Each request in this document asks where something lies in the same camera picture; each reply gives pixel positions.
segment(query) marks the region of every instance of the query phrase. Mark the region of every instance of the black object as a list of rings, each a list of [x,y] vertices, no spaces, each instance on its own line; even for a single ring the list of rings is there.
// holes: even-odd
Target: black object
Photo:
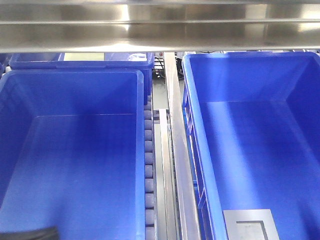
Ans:
[[[56,227],[48,227],[34,231],[0,233],[0,240],[59,240]]]

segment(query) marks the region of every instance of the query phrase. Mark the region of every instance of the black cable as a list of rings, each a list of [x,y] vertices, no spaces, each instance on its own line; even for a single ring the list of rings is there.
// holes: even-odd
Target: black cable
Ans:
[[[165,73],[165,67],[164,67],[163,64],[162,64],[162,61],[160,61],[160,58],[157,57],[157,56],[155,56],[154,58],[157,59],[157,61],[160,63],[161,68],[162,68],[162,70],[163,70],[163,73]],[[165,76],[162,75],[161,70],[159,71],[159,75],[160,75],[160,77],[162,77],[163,79],[166,78]]]

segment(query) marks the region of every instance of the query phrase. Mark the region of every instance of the gray roller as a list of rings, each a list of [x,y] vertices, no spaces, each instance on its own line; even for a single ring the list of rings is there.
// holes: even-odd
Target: gray roller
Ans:
[[[153,193],[154,192],[154,179],[153,178],[146,178],[144,180],[144,187],[146,193]]]
[[[144,152],[152,153],[154,150],[153,142],[152,141],[144,141]]]
[[[145,207],[154,208],[155,207],[155,196],[153,193],[145,194]]]
[[[144,120],[144,129],[145,130],[152,130],[152,121],[151,120]]]
[[[144,130],[144,140],[152,141],[152,131],[151,130]]]
[[[145,240],[155,240],[155,228],[153,226],[147,226],[145,228]]]
[[[145,210],[145,224],[154,225],[155,224],[155,211],[153,209]]]
[[[144,110],[149,110],[149,111],[151,111],[151,102],[148,101],[148,103],[143,106],[143,109],[144,109]]]
[[[145,171],[145,178],[150,179],[153,176],[153,166],[152,165],[145,165],[144,166]]]
[[[144,162],[145,164],[154,164],[154,154],[152,152],[145,152]]]
[[[144,119],[147,119],[147,120],[151,120],[151,111],[150,110],[144,110]]]

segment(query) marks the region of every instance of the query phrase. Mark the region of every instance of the stainless steel bar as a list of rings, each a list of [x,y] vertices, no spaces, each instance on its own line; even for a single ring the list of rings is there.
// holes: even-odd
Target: stainless steel bar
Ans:
[[[173,165],[168,142],[167,110],[159,109],[167,239],[178,240]]]
[[[319,49],[320,4],[279,2],[1,0],[0,52]]]
[[[4,4],[0,24],[319,22],[320,4]]]
[[[182,113],[179,80],[174,52],[164,53],[168,93],[173,159],[182,240],[200,240],[196,198],[188,154],[187,137]]]

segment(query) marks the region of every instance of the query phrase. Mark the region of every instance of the storage bin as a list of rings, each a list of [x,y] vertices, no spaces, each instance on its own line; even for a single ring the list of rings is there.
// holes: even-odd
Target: storage bin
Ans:
[[[1,75],[5,72],[6,66],[11,58],[11,54],[9,53],[0,53],[0,78]]]
[[[144,240],[143,74],[13,70],[0,89],[0,232]]]
[[[318,239],[319,57],[195,54],[183,67],[203,238],[227,239],[224,210],[268,209],[281,240]]]
[[[12,69],[56,69],[56,68],[110,68],[137,69],[144,76],[144,103],[152,91],[152,68],[154,54],[148,53],[104,53],[104,61],[64,61],[64,53],[15,53],[9,65]]]

